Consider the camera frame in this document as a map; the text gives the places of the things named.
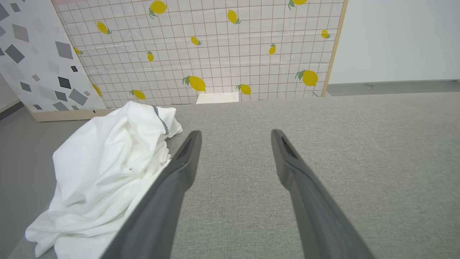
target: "wooden board edge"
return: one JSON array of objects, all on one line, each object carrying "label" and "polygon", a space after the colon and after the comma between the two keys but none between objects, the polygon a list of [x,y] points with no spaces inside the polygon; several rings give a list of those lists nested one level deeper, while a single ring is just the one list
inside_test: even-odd
[{"label": "wooden board edge", "polygon": [[66,120],[89,120],[94,117],[105,116],[114,110],[76,110],[62,112],[31,112],[37,122],[45,121],[66,121]]},{"label": "wooden board edge", "polygon": [[334,65],[335,53],[337,52],[337,46],[339,45],[340,34],[342,33],[342,26],[345,20],[346,8],[348,6],[348,0],[344,0],[344,5],[342,6],[342,12],[340,14],[339,28],[337,29],[337,35],[335,36],[334,47],[332,48],[331,61],[329,62],[328,75],[324,82],[324,87],[322,89],[321,97],[326,96],[326,90],[328,89],[329,78],[331,77],[332,66]]}]

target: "lemon print wall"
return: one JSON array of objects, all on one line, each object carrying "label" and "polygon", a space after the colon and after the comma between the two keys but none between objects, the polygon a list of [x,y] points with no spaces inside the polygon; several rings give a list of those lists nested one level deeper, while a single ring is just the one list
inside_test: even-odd
[{"label": "lemon print wall", "polygon": [[321,96],[343,5],[81,0],[56,10],[81,52],[74,56],[107,107],[116,108],[130,100],[191,104],[204,93],[235,92],[240,101]]}]

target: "black diamond shape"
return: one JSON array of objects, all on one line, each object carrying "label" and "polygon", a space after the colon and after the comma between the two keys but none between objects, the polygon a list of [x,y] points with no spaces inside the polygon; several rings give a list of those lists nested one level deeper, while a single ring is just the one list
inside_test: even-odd
[{"label": "black diamond shape", "polygon": [[59,84],[61,85],[61,87],[72,89],[70,87],[70,82],[67,78],[64,78],[64,77],[58,77],[58,78],[59,78]]}]

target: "crumpled white fabric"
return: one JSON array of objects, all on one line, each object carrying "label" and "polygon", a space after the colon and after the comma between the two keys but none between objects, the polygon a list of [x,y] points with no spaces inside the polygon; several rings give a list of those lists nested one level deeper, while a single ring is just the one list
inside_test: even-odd
[{"label": "crumpled white fabric", "polygon": [[182,132],[175,108],[128,102],[79,128],[53,154],[56,191],[27,229],[35,255],[54,246],[59,259],[99,258],[167,165],[167,137]]}]

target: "yellow lemon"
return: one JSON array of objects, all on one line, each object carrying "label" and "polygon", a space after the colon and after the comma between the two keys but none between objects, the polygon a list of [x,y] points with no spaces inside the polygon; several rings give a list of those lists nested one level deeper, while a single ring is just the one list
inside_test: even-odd
[{"label": "yellow lemon", "polygon": [[148,59],[150,62],[152,62],[152,61],[153,61],[153,54],[152,54],[152,52],[147,51],[147,54],[148,54],[148,55],[147,55],[147,59]]},{"label": "yellow lemon", "polygon": [[233,24],[241,23],[241,20],[238,18],[234,10],[229,10],[229,13],[227,14],[227,16],[229,18],[229,21],[232,22]]},{"label": "yellow lemon", "polygon": [[331,35],[328,33],[328,30],[326,30],[326,29],[322,30],[321,36],[322,36],[323,38],[325,38],[325,39],[328,39],[328,38],[331,37]]},{"label": "yellow lemon", "polygon": [[206,92],[206,84],[204,83],[203,79],[195,76],[188,76],[182,78],[182,84],[186,83],[187,85],[190,84],[190,86],[197,90],[197,91],[202,91]]},{"label": "yellow lemon", "polygon": [[274,43],[272,43],[272,44],[270,45],[270,50],[268,50],[268,53],[269,53],[270,55],[273,55],[273,54],[275,53],[275,51],[276,51],[276,45],[275,45]]},{"label": "yellow lemon", "polygon": [[77,55],[83,54],[83,51],[80,51],[77,47],[74,47],[74,50],[75,50],[75,53],[77,53]]},{"label": "yellow lemon", "polygon": [[166,8],[168,8],[168,6],[165,5],[165,3],[163,3],[162,1],[154,1],[150,5],[149,15],[153,19],[153,16],[156,16],[155,14],[164,13],[166,11]]},{"label": "yellow lemon", "polygon": [[102,22],[98,22],[98,28],[99,30],[102,32],[102,33],[105,33],[105,34],[110,34],[112,33],[111,30],[107,29],[107,27],[105,26],[105,24],[103,24]]},{"label": "yellow lemon", "polygon": [[291,9],[291,7],[295,7],[294,4],[296,5],[303,5],[304,3],[306,3],[307,0],[289,0],[289,3],[287,4],[289,9]]},{"label": "yellow lemon", "polygon": [[251,94],[251,88],[247,84],[239,84],[236,86],[236,89],[241,90],[243,94]]},{"label": "yellow lemon", "polygon": [[307,2],[307,0],[292,0],[294,2],[294,4],[296,5],[303,5],[304,3]]},{"label": "yellow lemon", "polygon": [[196,37],[192,36],[192,43],[195,44],[195,45],[201,45],[201,41],[199,41]]},{"label": "yellow lemon", "polygon": [[145,100],[145,94],[139,90],[131,90],[129,93],[136,96],[138,99]]},{"label": "yellow lemon", "polygon": [[101,92],[101,89],[99,89],[99,87],[95,84],[92,84],[92,86],[94,87],[94,89],[96,90],[96,92],[98,93],[99,96],[102,97],[102,92]]},{"label": "yellow lemon", "polygon": [[304,84],[308,86],[316,86],[318,82],[318,75],[311,70],[300,71],[295,75],[295,78],[299,78],[299,81],[302,79]]}]

